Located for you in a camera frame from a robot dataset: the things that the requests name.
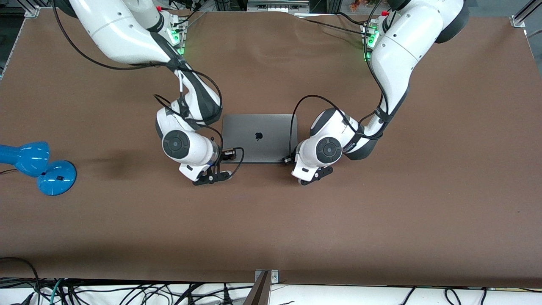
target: cable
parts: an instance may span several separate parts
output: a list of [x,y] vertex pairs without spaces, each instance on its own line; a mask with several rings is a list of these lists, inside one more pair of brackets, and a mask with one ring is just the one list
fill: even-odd
[[55,300],[55,294],[56,294],[56,290],[59,288],[59,285],[60,285],[60,282],[62,282],[62,279],[59,279],[54,288],[53,288],[53,292],[51,293],[51,300],[49,301],[49,305],[53,305],[54,304],[54,300]]
[[211,126],[207,126],[207,125],[203,125],[203,124],[198,124],[198,126],[203,127],[203,128],[207,128],[207,129],[210,129],[210,130],[216,132],[216,134],[220,138],[220,146],[218,147],[218,157],[216,159],[215,164],[213,165],[213,166],[216,167],[217,173],[220,173],[220,162],[221,162],[221,157],[222,157],[222,149],[223,149],[223,146],[224,146],[224,138],[222,137],[222,134],[218,130],[214,129]]
[[193,119],[194,122],[205,122],[205,121],[208,121],[208,120],[213,120],[215,119],[219,114],[220,114],[220,111],[222,109],[222,91],[220,91],[220,88],[218,87],[218,85],[215,83],[215,81],[210,78],[209,76],[207,76],[206,74],[200,72],[200,71],[196,71],[196,70],[193,70],[193,69],[187,69],[187,68],[179,68],[180,71],[183,71],[183,72],[191,72],[191,73],[195,73],[197,75],[200,75],[204,78],[206,78],[207,80],[209,80],[211,82],[211,84],[215,87],[216,89],[216,93],[218,94],[218,109],[215,113],[213,113],[209,118],[205,118],[205,119],[201,119],[201,120],[197,120],[197,119]]
[[19,258],[19,257],[0,257],[0,260],[16,260],[16,261],[25,263],[28,267],[30,267],[32,269],[32,273],[34,274],[34,277],[36,279],[36,287],[34,288],[34,290],[36,290],[38,292],[38,294],[37,294],[37,304],[41,304],[40,303],[41,302],[41,300],[40,300],[40,279],[39,279],[39,277],[37,275],[36,268],[34,268],[34,266],[29,261],[27,261],[26,259]]
[[16,171],[18,171],[18,169],[12,168],[12,169],[8,169],[8,170],[0,171],[0,175],[7,175],[7,174],[14,173]]
[[346,19],[348,19],[348,21],[352,22],[353,24],[357,24],[357,25],[359,25],[359,26],[362,26],[365,22],[368,21],[368,20],[365,20],[365,21],[356,21],[356,20],[350,18],[349,15],[347,15],[347,14],[341,12],[341,11],[335,13],[335,15],[341,15],[342,17],[345,17]]
[[391,21],[390,21],[390,27],[393,25],[393,21],[395,20],[395,15],[397,15],[396,11],[393,12],[393,16],[392,16]]
[[316,21],[316,20],[309,20],[309,19],[306,19],[306,18],[304,18],[304,20],[306,20],[306,21],[308,21],[308,22],[312,22],[312,23],[321,24],[321,25],[323,25],[323,26],[327,26],[327,27],[330,27],[330,28],[335,28],[335,29],[339,29],[339,30],[343,30],[343,31],[347,31],[347,32],[351,32],[351,33],[355,33],[355,34],[359,34],[359,35],[365,36],[365,34],[363,34],[363,33],[360,32],[360,31],[354,31],[354,30],[351,30],[351,29],[345,29],[345,28],[342,28],[342,27],[337,27],[337,26],[333,26],[333,25],[331,25],[331,24],[327,24],[327,23],[324,23],[324,22]]
[[542,293],[541,290],[532,290],[532,289],[527,289],[527,288],[518,288],[518,289],[529,291],[529,292],[532,292],[532,293]]
[[175,25],[178,26],[178,25],[181,25],[181,24],[187,22],[188,19],[190,19],[190,17],[192,17],[197,11],[198,11],[198,10],[195,9],[192,13],[190,13],[190,15],[188,15],[188,17],[187,17],[185,20],[183,20],[183,21],[181,21],[181,22],[179,22],[179,23],[176,23]]
[[242,152],[243,152],[243,155],[241,156],[241,159],[239,160],[239,164],[237,165],[237,167],[234,169],[234,171],[231,173],[230,175],[230,178],[233,177],[235,175],[235,173],[239,170],[239,167],[241,167],[241,164],[243,163],[243,159],[244,159],[244,148],[242,147],[234,147],[232,148],[233,150],[237,150],[237,149],[240,149]]
[[222,289],[222,290],[218,290],[218,291],[215,291],[213,293],[208,293],[206,295],[203,295],[201,297],[199,297],[198,299],[194,300],[194,303],[198,302],[199,300],[203,299],[204,297],[210,297],[210,296],[215,296],[216,294],[219,294],[219,293],[223,293],[224,291],[232,291],[232,290],[238,290],[238,289],[249,289],[249,288],[252,288],[252,286],[242,286],[242,287],[233,287],[233,288],[227,288],[227,289]]
[[183,292],[183,294],[177,299],[177,301],[173,305],[179,305],[190,293],[192,293],[192,291],[196,290],[198,287],[202,285],[203,283],[196,283],[193,286],[192,284],[190,284],[188,289],[185,292]]
[[412,287],[412,289],[410,289],[410,291],[406,295],[406,298],[404,299],[403,303],[401,303],[399,305],[406,305],[406,303],[408,302],[408,299],[410,298],[410,295],[412,295],[412,293],[414,292],[414,289],[416,289],[416,286],[414,286],[414,287]]
[[64,30],[64,27],[62,26],[62,23],[60,22],[59,13],[56,10],[55,0],[53,0],[52,6],[53,6],[53,13],[55,15],[56,23],[59,25],[60,30],[62,31],[62,33],[63,33],[64,37],[66,38],[66,40],[69,42],[69,44],[72,46],[72,48],[74,48],[77,51],[77,53],[79,53],[81,56],[83,56],[85,59],[89,60],[90,62],[95,63],[96,65],[104,67],[104,68],[108,68],[108,69],[112,69],[112,70],[122,70],[122,71],[124,71],[124,70],[138,70],[138,69],[143,69],[143,68],[148,68],[148,67],[156,67],[156,66],[163,66],[164,65],[163,63],[148,63],[148,64],[144,64],[144,65],[137,65],[137,66],[134,66],[134,67],[114,67],[114,66],[106,65],[105,63],[101,63],[99,61],[96,61],[96,60],[90,58],[89,56],[87,56],[87,54],[85,54],[81,50],[79,50],[79,48],[73,43],[73,41],[68,36],[68,33],[66,33],[66,31]]
[[453,290],[452,288],[446,288],[444,290],[444,297],[446,298],[446,301],[448,301],[448,303],[450,303],[450,305],[456,305],[456,304],[452,303],[450,301],[450,299],[448,298],[448,291],[451,291],[454,294],[455,299],[457,300],[457,305],[462,305],[461,300],[459,300],[459,297],[457,296],[457,293],[455,293],[455,290]]
[[293,129],[293,126],[294,126],[294,116],[295,116],[295,112],[298,110],[299,104],[301,104],[301,102],[304,101],[307,98],[319,98],[319,99],[323,99],[324,101],[328,102],[331,106],[333,106],[333,108],[335,108],[335,110],[337,110],[340,113],[340,115],[343,117],[343,120],[350,127],[350,129],[352,129],[352,131],[354,133],[357,132],[357,130],[350,124],[350,120],[346,118],[346,116],[341,111],[341,109],[339,109],[339,107],[335,106],[335,104],[333,102],[331,102],[330,100],[326,99],[323,96],[319,96],[319,95],[316,95],[316,94],[310,94],[310,95],[304,96],[303,98],[301,98],[299,100],[299,102],[295,106],[294,112],[292,113],[292,119],[290,120],[290,136],[289,136],[289,140],[288,140],[288,153],[290,154],[290,158],[292,160],[294,160],[293,155],[292,155],[292,129]]
[[[382,2],[382,0],[379,0],[377,4],[375,4],[375,7],[371,10],[371,13],[369,14],[369,18],[367,19],[367,22],[369,23],[371,21],[371,18],[373,16],[373,14],[375,13],[377,7],[380,5],[380,3]],[[369,72],[371,72],[371,75],[373,76],[373,78],[375,79],[378,87],[380,88],[380,91],[382,92],[382,96],[384,98],[384,104],[386,105],[386,111],[385,113],[387,115],[389,115],[390,113],[390,108],[389,108],[389,105],[388,105],[388,96],[386,94],[386,92],[384,91],[384,87],[382,86],[382,84],[380,83],[380,81],[378,80],[378,78],[376,77],[375,75],[375,72],[373,71],[370,63],[369,63],[369,52],[367,51],[367,39],[364,39],[363,41],[363,53],[365,54],[365,61],[367,63],[367,67],[369,68]],[[387,126],[387,123],[384,123],[382,124],[382,127],[380,128],[380,130],[378,132],[375,133],[375,135],[379,134],[381,131],[384,130],[384,128]]]
[[486,295],[487,295],[486,287],[482,287],[482,289],[483,289],[483,295],[482,295],[482,300],[480,300],[480,305],[483,305],[484,301],[486,300]]

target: white floor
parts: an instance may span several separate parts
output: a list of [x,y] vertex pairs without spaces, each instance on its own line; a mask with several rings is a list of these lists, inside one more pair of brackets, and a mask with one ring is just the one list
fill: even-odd
[[[240,287],[251,284],[228,284],[228,287]],[[133,286],[94,286],[84,287],[83,289],[111,290],[116,288],[128,288]],[[174,293],[181,294],[188,288],[187,284],[170,285]],[[223,289],[222,284],[205,284],[194,291],[194,294],[206,294]],[[0,305],[20,304],[30,293],[32,288],[10,288],[0,289]],[[232,300],[238,300],[248,295],[250,289],[232,290],[230,297]],[[320,285],[283,285],[272,286],[269,305],[398,305],[401,304],[410,288],[392,288],[392,287],[364,287],[364,286],[320,286]],[[480,304],[483,291],[481,290],[455,290],[462,305]],[[43,292],[50,294],[49,289]],[[127,294],[126,291],[115,291],[110,293],[81,293],[79,296],[91,305],[118,305]],[[453,295],[449,293],[450,299],[455,301]],[[143,294],[134,299],[131,305],[139,305],[143,302]],[[157,296],[147,300],[147,305],[167,305],[171,300],[166,297]],[[187,305],[188,300],[184,300],[180,305]],[[222,301],[216,297],[207,297],[197,304],[217,305]],[[36,295],[31,300],[31,305],[37,304]],[[446,305],[448,302],[444,298],[444,290],[436,288],[417,288],[407,305]],[[540,305],[542,304],[542,293],[515,292],[515,291],[487,291],[484,305]]]

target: metal frame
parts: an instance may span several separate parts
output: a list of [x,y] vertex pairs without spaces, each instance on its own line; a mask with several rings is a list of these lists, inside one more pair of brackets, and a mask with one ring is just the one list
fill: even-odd
[[17,33],[17,37],[15,38],[15,42],[13,43],[13,47],[11,48],[11,52],[9,53],[8,59],[5,61],[4,70],[0,73],[0,81],[4,78],[4,74],[6,70],[8,69],[9,61],[11,60],[11,57],[13,56],[13,52],[15,51],[15,46],[17,45],[17,42],[19,41],[19,37],[21,37],[21,33],[23,31],[24,23],[27,21],[25,18],[23,20],[23,23],[21,24],[21,28],[19,29],[19,33]]
[[268,305],[272,281],[279,281],[278,270],[256,270],[257,280],[243,305]]
[[510,24],[515,28],[524,28],[525,19],[542,5],[542,0],[530,0],[515,15],[510,17]]
[[327,0],[327,13],[334,14],[340,11],[343,0]]
[[36,18],[41,7],[49,6],[49,0],[17,0],[17,2],[26,11],[24,13],[25,18]]
[[537,30],[537,31],[534,31],[534,32],[530,33],[529,36],[527,36],[527,37],[531,38],[531,37],[533,37],[534,35],[538,35],[538,34],[540,34],[540,33],[542,33],[542,29],[539,29],[539,30]]

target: metal bracket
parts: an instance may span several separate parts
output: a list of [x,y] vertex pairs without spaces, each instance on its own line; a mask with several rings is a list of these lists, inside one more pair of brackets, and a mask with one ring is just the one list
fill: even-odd
[[256,281],[243,305],[269,305],[271,283],[278,280],[278,270],[256,270]]
[[542,0],[530,0],[515,15],[510,17],[510,24],[515,28],[524,28],[525,19],[542,5]]
[[271,284],[278,284],[279,283],[279,271],[278,270],[264,270],[264,269],[256,270],[256,273],[254,274],[254,282],[256,282],[258,280],[258,277],[264,271],[271,271]]
[[516,21],[515,21],[515,16],[512,15],[510,16],[510,24],[512,25],[513,28],[524,28],[525,27],[525,22],[521,22],[519,24],[516,24]]
[[40,13],[40,7],[42,5],[45,6],[45,3],[43,2],[37,2],[37,1],[28,1],[22,2],[22,0],[17,0],[19,2],[19,5],[21,5],[21,8],[25,10],[24,17],[25,18],[36,18]]

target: black joint cap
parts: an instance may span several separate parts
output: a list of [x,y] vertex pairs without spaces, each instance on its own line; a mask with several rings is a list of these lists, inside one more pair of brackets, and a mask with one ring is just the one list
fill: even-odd
[[168,132],[162,140],[162,147],[166,155],[174,159],[182,159],[188,156],[190,150],[190,139],[180,130]]
[[342,153],[339,141],[333,137],[325,137],[316,145],[316,157],[324,164],[339,160]]

